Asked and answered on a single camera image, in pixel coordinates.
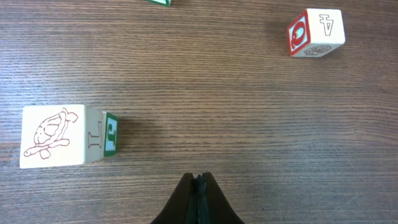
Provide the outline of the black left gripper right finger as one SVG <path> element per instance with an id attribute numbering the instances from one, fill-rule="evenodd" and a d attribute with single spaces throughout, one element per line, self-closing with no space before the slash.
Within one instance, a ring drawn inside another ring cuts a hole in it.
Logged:
<path id="1" fill-rule="evenodd" d="M 206 182 L 206 202 L 210 223 L 244 224 L 232 209 L 211 172 L 203 173 Z"/>

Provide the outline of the blue P letter block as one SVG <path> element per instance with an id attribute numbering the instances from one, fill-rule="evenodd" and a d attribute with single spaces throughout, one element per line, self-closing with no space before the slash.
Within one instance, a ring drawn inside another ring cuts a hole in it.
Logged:
<path id="1" fill-rule="evenodd" d="M 86 105 L 26 106 L 20 168 L 74 166 L 103 158 L 104 113 Z"/>

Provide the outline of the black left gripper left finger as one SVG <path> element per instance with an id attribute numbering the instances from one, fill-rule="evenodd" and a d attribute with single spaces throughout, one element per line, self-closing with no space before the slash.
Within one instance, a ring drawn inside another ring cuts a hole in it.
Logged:
<path id="1" fill-rule="evenodd" d="M 193 192 L 193 174 L 185 173 L 152 224 L 184 224 Z"/>

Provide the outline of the plain block red side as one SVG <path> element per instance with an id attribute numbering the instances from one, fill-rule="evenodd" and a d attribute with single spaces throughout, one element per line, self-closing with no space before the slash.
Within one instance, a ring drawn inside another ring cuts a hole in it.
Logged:
<path id="1" fill-rule="evenodd" d="M 307 8 L 287 27 L 291 57 L 322 57 L 345 44 L 342 11 Z"/>

